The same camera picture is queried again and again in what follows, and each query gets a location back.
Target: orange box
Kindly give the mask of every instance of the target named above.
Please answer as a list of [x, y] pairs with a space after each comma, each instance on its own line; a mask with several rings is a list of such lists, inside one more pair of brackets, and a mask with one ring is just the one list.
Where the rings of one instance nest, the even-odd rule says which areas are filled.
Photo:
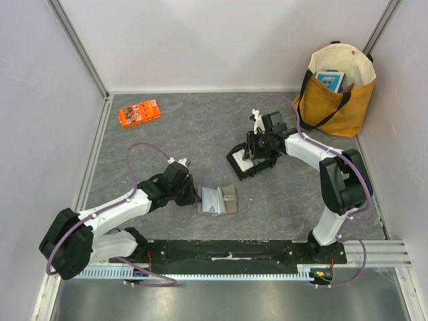
[[119, 122], [130, 128], [162, 116], [156, 99], [119, 109]]

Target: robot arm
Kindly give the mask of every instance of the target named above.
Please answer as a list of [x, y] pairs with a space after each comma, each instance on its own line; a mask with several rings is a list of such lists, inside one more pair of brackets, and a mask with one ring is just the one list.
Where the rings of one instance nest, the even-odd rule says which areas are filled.
[[372, 186], [360, 153], [355, 149], [343, 151], [319, 142], [316, 142], [318, 146], [309, 143], [307, 135], [303, 134], [302, 137], [296, 128], [287, 128], [279, 112], [260, 116], [258, 110], [253, 110], [250, 119], [255, 122], [254, 131], [248, 132], [247, 141], [237, 145], [227, 157], [238, 177], [252, 177], [274, 166], [281, 153], [309, 164], [320, 172], [322, 198], [326, 206], [308, 241], [312, 242], [314, 251], [318, 253], [336, 243], [344, 220], [364, 204], [366, 196], [350, 167], [327, 150], [345, 156], [361, 173], [372, 195]]
[[48, 259], [65, 233], [79, 221], [88, 219], [66, 239], [52, 261], [53, 267], [64, 280], [78, 275], [88, 264], [112, 257], [128, 257], [139, 243], [146, 240], [138, 242], [138, 239], [143, 237], [133, 228], [107, 234], [111, 229], [137, 216], [164, 207], [169, 201], [185, 206], [201, 200], [196, 194], [187, 165], [186, 159], [171, 161], [163, 174], [139, 183], [135, 193], [130, 191], [99, 207], [79, 213], [64, 209], [58, 213], [46, 233], [39, 246], [40, 252]]

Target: bag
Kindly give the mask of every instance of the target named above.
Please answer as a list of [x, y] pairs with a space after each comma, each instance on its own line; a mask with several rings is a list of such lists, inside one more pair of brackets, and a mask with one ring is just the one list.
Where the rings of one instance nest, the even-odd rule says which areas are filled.
[[[338, 70], [345, 73], [343, 88], [337, 93], [316, 79], [316, 72]], [[300, 115], [300, 126], [306, 130], [318, 128], [335, 136], [354, 137], [361, 130], [368, 101], [376, 82], [370, 55], [358, 48], [335, 41], [312, 54], [303, 79], [300, 96], [293, 101]]]

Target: wire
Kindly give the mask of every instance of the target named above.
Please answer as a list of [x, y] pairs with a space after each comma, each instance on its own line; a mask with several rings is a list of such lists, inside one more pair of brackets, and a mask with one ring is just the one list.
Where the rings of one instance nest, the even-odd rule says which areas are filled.
[[58, 249], [61, 247], [61, 245], [66, 241], [66, 239], [76, 230], [78, 229], [81, 225], [85, 224], [87, 221], [89, 221], [90, 219], [95, 219], [97, 216], [99, 216], [101, 213], [108, 211], [109, 209], [113, 209], [123, 203], [127, 202], [127, 199], [131, 199], [133, 198], [133, 196], [136, 194], [137, 192], [137, 180], [136, 180], [136, 175], [134, 170], [131, 167], [130, 161], [129, 161], [129, 153], [130, 151], [135, 147], [135, 146], [139, 146], [139, 145], [146, 145], [146, 146], [150, 146], [154, 149], [156, 149], [157, 151], [159, 151], [163, 156], [165, 156], [165, 158], [167, 160], [171, 159], [170, 156], [168, 156], [168, 154], [166, 152], [164, 152], [163, 150], [161, 150], [159, 147], [149, 143], [149, 142], [136, 142], [132, 145], [130, 145], [128, 147], [128, 150], [126, 151], [126, 166], [128, 167], [129, 173], [131, 174], [132, 177], [132, 182], [133, 182], [133, 190], [131, 192], [131, 194], [129, 194], [129, 196], [125, 197], [124, 199], [111, 204], [109, 206], [103, 207], [99, 210], [97, 210], [95, 213], [93, 213], [92, 215], [89, 215], [87, 217], [85, 217], [84, 219], [80, 220], [79, 222], [77, 222], [75, 225], [73, 225], [65, 234], [63, 237], [61, 237], [61, 239], [58, 241], [58, 243], [55, 245], [55, 247], [53, 248], [51, 255], [49, 256], [49, 259], [47, 259], [47, 264], [46, 264], [46, 273], [49, 276], [54, 276], [57, 274], [57, 271], [51, 271], [51, 266], [52, 266], [52, 261], [54, 260], [55, 255], [58, 252]]
[[364, 269], [365, 269], [365, 267], [366, 267], [366, 262], [367, 262], [367, 250], [366, 250], [366, 247], [365, 247], [364, 243], [362, 242], [362, 240], [361, 240], [359, 237], [349, 237], [348, 239], [341, 239], [341, 237], [342, 237], [342, 232], [343, 232], [344, 228], [345, 228], [345, 227], [347, 226], [347, 224], [348, 224], [348, 220], [349, 220], [351, 217], [354, 217], [354, 216], [355, 216], [355, 215], [357, 215], [357, 214], [361, 214], [361, 213], [363, 213], [363, 212], [367, 211], [368, 209], [370, 209], [370, 207], [371, 207], [371, 205], [372, 205], [372, 200], [371, 200], [371, 196], [370, 196], [370, 191], [368, 190], [367, 183], [366, 183], [366, 181], [364, 180], [364, 178], [362, 177], [362, 175], [361, 175], [360, 171], [359, 171], [359, 170], [355, 167], [355, 165], [354, 165], [354, 164], [352, 164], [352, 163], [351, 163], [351, 161], [350, 161], [350, 160], [348, 160], [345, 156], [343, 156], [343, 155], [342, 155], [342, 154], [340, 154], [339, 152], [336, 152], [335, 150], [332, 150], [331, 148], [328, 148], [327, 146], [324, 146], [323, 144], [320, 144], [320, 143], [319, 143], [319, 142], [317, 142], [316, 140], [313, 140], [313, 139], [311, 139], [310, 137], [308, 137], [308, 136], [304, 136], [304, 135], [303, 135], [303, 133], [302, 133], [302, 129], [300, 128], [300, 117], [299, 117], [299, 113], [298, 113], [297, 109], [296, 109], [296, 108], [294, 108], [294, 104], [293, 104], [293, 102], [292, 102], [290, 99], [288, 99], [287, 97], [285, 97], [284, 95], [280, 95], [280, 94], [272, 94], [272, 95], [268, 95], [268, 96], [266, 96], [266, 97], [262, 98], [262, 99], [258, 102], [258, 104], [255, 106], [255, 108], [254, 108], [254, 109], [258, 110], [258, 108], [260, 107], [261, 103], [262, 103], [263, 101], [265, 101], [266, 99], [271, 98], [271, 97], [278, 97], [278, 98], [282, 98], [282, 99], [284, 99], [285, 101], [289, 102], [289, 103], [291, 104], [291, 106], [292, 106], [292, 109], [293, 109], [294, 113], [296, 114], [296, 118], [297, 118], [296, 128], [297, 128], [297, 131], [298, 131], [298, 133], [299, 133], [300, 137], [302, 137], [305, 141], [309, 142], [310, 144], [312, 144], [312, 145], [314, 145], [314, 146], [316, 146], [316, 147], [318, 147], [318, 148], [321, 148], [322, 150], [325, 150], [326, 152], [329, 152], [330, 154], [333, 154], [333, 155], [337, 156], [338, 158], [342, 159], [342, 160], [345, 162], [345, 164], [347, 164], [347, 165], [348, 165], [348, 166], [349, 166], [349, 167], [354, 171], [355, 175], [356, 175], [356, 176], [357, 176], [357, 178], [358, 178], [358, 181], [360, 182], [360, 184], [361, 184], [362, 188], [364, 189], [364, 194], [365, 194], [365, 196], [366, 196], [366, 201], [367, 201], [367, 202], [366, 202], [366, 206], [364, 206], [364, 207], [360, 207], [360, 208], [359, 208], [359, 209], [357, 209], [356, 211], [354, 211], [354, 212], [352, 212], [352, 213], [348, 214], [347, 219], [345, 219], [345, 220], [344, 220], [343, 224], [340, 226], [340, 228], [339, 228], [339, 230], [338, 230], [338, 232], [337, 232], [337, 235], [336, 235], [336, 240], [337, 240], [337, 242], [339, 242], [339, 243], [346, 243], [347, 241], [351, 241], [351, 240], [356, 240], [356, 241], [360, 242], [361, 247], [362, 247], [362, 265], [361, 265], [361, 268], [360, 268], [360, 270], [358, 271], [358, 273], [357, 273], [357, 274], [356, 274], [352, 279], [350, 279], [350, 280], [348, 280], [348, 281], [346, 281], [346, 282], [341, 282], [341, 283], [337, 283], [337, 284], [331, 284], [331, 285], [328, 285], [328, 286], [318, 286], [318, 287], [319, 287], [319, 288], [336, 288], [336, 287], [338, 287], [338, 286], [344, 286], [344, 285], [346, 285], [346, 284], [349, 284], [349, 283], [351, 283], [351, 282], [353, 282], [353, 281], [355, 281], [355, 280], [359, 279], [359, 277], [361, 276], [361, 274], [364, 272]]
[[334, 256], [330, 255], [330, 259], [332, 260], [332, 263], [330, 264], [330, 267], [328, 268], [327, 272], [330, 270], [333, 270], [333, 267], [334, 267]]
[[147, 251], [147, 256], [148, 256], [148, 268], [151, 271], [152, 270], [152, 256], [150, 254], [150, 250]]
[[120, 261], [132, 266], [134, 269], [137, 269], [138, 271], [140, 271], [142, 273], [148, 274], [150, 276], [154, 276], [154, 277], [159, 278], [159, 279], [169, 281], [169, 283], [156, 283], [156, 284], [140, 284], [140, 283], [124, 281], [125, 284], [131, 285], [131, 286], [142, 286], [145, 288], [164, 288], [167, 286], [174, 286], [175, 284], [177, 284], [177, 280], [172, 279], [172, 278], [168, 278], [167, 276], [161, 276], [159, 274], [145, 270], [142, 267], [139, 267], [138, 265], [135, 265], [135, 264], [129, 262], [127, 259], [124, 259], [123, 257], [116, 257], [116, 259], [119, 259]]
[[331, 283], [331, 282], [333, 282], [333, 279], [334, 279], [334, 270], [332, 269], [332, 271], [331, 271], [331, 273], [332, 273], [332, 278], [329, 280], [329, 279], [326, 279], [325, 277], [323, 277], [323, 276], [318, 276], [321, 280], [324, 280], [325, 282], [328, 282], [328, 283]]

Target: gray mat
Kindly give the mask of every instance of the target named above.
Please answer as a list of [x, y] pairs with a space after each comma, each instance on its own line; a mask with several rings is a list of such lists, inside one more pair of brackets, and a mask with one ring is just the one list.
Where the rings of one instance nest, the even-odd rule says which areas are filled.
[[[170, 202], [123, 227], [136, 227], [149, 239], [305, 239], [320, 219], [324, 203], [317, 171], [302, 161], [282, 156], [273, 169], [252, 179], [239, 181], [226, 154], [245, 141], [252, 129], [251, 109], [269, 93], [199, 93], [116, 95], [108, 118], [87, 208], [101, 205], [132, 188], [126, 168], [127, 147], [147, 141], [164, 149], [176, 160], [191, 160], [196, 185], [206, 187], [235, 184], [238, 209], [235, 214], [211, 217], [197, 213], [197, 206], [177, 207]], [[286, 93], [294, 98], [297, 93]], [[162, 118], [123, 129], [117, 119], [119, 108], [156, 98]], [[279, 110], [289, 127], [296, 117], [279, 98], [264, 102], [261, 113]], [[356, 148], [355, 139], [329, 136], [320, 131], [309, 135], [336, 148]], [[162, 173], [167, 163], [156, 150], [138, 146], [131, 152], [138, 180]], [[383, 239], [376, 209], [349, 224], [345, 236]]]

